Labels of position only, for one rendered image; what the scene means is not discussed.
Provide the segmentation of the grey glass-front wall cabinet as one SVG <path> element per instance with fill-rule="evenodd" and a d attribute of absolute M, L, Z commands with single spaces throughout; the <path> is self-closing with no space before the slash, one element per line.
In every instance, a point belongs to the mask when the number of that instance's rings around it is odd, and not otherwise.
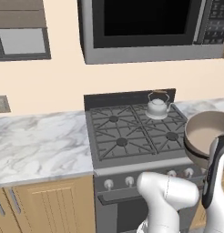
<path fill-rule="evenodd" d="M 0 61 L 50 58 L 44 0 L 0 0 Z"/>

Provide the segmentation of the stainless steel microwave oven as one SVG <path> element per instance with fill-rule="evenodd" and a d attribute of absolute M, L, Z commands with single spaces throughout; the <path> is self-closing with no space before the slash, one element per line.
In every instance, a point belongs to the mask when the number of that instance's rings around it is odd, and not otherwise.
<path fill-rule="evenodd" d="M 88 65 L 222 58 L 224 0 L 207 0 L 201 43 L 193 38 L 202 0 L 77 0 Z"/>

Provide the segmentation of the white kettle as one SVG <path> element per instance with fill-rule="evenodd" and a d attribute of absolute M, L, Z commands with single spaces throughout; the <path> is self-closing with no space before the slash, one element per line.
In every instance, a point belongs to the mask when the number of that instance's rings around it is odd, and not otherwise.
<path fill-rule="evenodd" d="M 167 100 L 164 101 L 160 98 L 152 99 L 154 94 L 164 94 Z M 154 120 L 162 120 L 168 116 L 168 112 L 171 108 L 171 103 L 169 102 L 170 96 L 167 91 L 164 90 L 153 90 L 148 94 L 148 108 L 146 110 L 147 117 Z"/>

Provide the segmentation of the wide tan wooden cabinet door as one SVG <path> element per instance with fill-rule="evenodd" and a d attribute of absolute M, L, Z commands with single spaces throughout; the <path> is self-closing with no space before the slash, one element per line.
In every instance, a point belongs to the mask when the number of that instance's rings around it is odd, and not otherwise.
<path fill-rule="evenodd" d="M 12 187 L 21 214 L 4 191 L 22 233 L 96 233 L 93 176 Z"/>

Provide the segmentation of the grey wall outlet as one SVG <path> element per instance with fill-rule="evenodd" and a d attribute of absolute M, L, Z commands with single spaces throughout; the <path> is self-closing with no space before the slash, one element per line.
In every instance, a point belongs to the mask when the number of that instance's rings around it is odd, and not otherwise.
<path fill-rule="evenodd" d="M 0 113 L 10 113 L 11 109 L 7 96 L 0 96 Z"/>

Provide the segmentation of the grey gas stove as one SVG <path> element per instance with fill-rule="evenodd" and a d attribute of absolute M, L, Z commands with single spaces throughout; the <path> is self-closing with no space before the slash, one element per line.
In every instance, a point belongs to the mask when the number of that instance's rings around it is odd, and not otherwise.
<path fill-rule="evenodd" d="M 97 233 L 136 233 L 147 217 L 148 206 L 143 197 L 103 206 L 100 192 L 137 188 L 139 174 L 157 172 L 166 175 L 175 170 L 203 188 L 203 173 L 185 153 L 184 127 L 187 118 L 173 105 L 176 90 L 166 89 L 171 103 L 168 116 L 154 120 L 146 115 L 148 94 L 152 91 L 85 95 L 85 114 L 94 168 L 94 196 Z M 192 178 L 184 170 L 194 170 Z M 129 187 L 125 179 L 134 178 Z M 104 182 L 112 179 L 111 190 Z"/>

